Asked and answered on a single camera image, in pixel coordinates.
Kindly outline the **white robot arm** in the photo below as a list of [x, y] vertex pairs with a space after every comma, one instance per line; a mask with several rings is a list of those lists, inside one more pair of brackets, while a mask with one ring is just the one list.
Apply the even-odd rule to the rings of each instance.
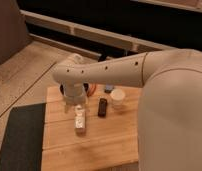
[[171, 49], [85, 64], [72, 54], [54, 68], [65, 98], [84, 83], [138, 87], [140, 171], [202, 171], [202, 52]]

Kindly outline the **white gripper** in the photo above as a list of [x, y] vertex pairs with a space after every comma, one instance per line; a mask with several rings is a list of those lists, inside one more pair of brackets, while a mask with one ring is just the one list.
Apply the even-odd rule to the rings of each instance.
[[63, 89], [64, 100], [68, 105], [78, 105], [86, 102], [86, 92], [82, 84], [66, 84]]

